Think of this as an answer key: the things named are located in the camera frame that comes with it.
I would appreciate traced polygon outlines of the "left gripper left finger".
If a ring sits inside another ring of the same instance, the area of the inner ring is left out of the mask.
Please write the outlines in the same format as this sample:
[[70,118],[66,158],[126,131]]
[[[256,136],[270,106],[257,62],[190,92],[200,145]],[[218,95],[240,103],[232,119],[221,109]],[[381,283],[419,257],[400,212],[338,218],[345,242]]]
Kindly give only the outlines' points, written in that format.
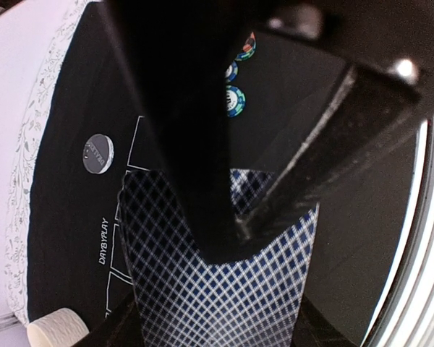
[[101,325],[75,344],[79,347],[141,347],[144,345],[140,316],[132,292],[126,295]]

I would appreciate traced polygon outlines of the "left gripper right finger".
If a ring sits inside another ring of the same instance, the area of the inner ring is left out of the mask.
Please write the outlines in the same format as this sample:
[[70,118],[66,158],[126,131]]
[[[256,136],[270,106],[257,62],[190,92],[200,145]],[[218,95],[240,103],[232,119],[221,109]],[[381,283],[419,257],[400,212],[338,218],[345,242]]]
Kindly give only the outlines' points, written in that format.
[[293,347],[357,347],[308,300],[303,299],[292,335]]

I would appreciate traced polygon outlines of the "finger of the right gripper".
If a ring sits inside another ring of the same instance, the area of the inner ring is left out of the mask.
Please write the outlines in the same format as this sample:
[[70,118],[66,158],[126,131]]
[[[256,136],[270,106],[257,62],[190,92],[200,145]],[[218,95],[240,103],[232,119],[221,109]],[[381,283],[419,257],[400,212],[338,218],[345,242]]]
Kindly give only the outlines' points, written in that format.
[[342,180],[409,137],[422,121],[420,91],[388,74],[347,64],[300,148],[252,211],[235,220],[241,241],[270,241]]
[[251,257],[230,201],[224,73],[269,1],[105,1],[104,12],[135,103],[186,222],[210,264]]

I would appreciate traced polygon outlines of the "blue fifty poker chip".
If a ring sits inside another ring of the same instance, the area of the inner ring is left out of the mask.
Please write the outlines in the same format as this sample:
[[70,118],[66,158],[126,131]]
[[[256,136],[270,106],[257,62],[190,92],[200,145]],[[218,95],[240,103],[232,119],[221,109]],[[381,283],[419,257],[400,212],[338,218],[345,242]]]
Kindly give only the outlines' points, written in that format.
[[227,83],[230,83],[231,81],[233,81],[236,76],[238,75],[238,66],[237,63],[235,61],[233,61],[227,68],[227,70],[225,71],[224,77]]

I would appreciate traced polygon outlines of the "blue playing card deck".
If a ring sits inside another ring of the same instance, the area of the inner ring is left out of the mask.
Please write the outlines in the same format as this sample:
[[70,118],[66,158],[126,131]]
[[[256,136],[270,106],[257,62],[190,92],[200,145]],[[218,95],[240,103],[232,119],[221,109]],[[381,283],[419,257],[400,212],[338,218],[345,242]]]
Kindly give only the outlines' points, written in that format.
[[248,260],[209,265],[160,171],[125,174],[120,237],[147,346],[289,346],[319,209]]

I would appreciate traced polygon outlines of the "blue green poker chip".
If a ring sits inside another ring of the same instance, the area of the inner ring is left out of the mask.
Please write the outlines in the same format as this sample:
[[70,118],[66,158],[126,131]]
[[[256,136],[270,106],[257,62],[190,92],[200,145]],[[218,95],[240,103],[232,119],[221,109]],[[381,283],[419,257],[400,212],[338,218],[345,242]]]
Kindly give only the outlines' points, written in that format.
[[237,54],[236,61],[245,61],[250,59],[256,50],[256,37],[254,32],[251,32],[250,36],[244,43],[242,50]]

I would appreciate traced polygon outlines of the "black round dealer button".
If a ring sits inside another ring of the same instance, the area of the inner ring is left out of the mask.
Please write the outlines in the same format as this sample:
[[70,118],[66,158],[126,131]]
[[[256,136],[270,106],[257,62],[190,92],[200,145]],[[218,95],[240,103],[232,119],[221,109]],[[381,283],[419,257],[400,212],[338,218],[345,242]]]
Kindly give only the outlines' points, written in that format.
[[104,134],[94,134],[85,143],[82,163],[90,174],[101,175],[109,170],[114,160],[114,144]]

